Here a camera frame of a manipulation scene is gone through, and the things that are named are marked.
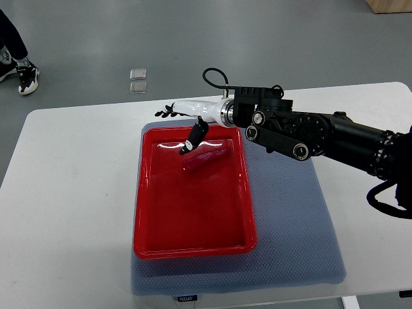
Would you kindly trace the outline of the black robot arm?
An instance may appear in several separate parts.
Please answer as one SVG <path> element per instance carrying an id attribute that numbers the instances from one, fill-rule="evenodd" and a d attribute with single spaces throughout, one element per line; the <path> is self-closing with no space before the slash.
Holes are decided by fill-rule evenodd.
<path id="1" fill-rule="evenodd" d="M 411 219 L 411 133 L 364 126 L 342 111 L 293 111 L 278 85 L 232 90 L 232 121 L 249 141 L 298 161 L 324 155 L 375 176 L 382 183 L 367 193 L 368 203 L 389 216 Z"/>

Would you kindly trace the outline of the black white robotic hand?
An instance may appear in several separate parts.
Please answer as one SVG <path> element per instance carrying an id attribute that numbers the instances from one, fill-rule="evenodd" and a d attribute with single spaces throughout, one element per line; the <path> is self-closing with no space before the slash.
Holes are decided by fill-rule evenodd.
<path id="1" fill-rule="evenodd" d="M 209 131 L 210 123 L 217 123 L 219 126 L 226 128 L 234 127 L 233 107 L 234 100 L 231 98 L 224 98 L 219 102 L 177 100 L 170 106 L 166 105 L 154 115 L 162 118 L 187 116 L 197 120 L 184 146 L 180 149 L 180 154 L 185 155 L 200 145 Z"/>

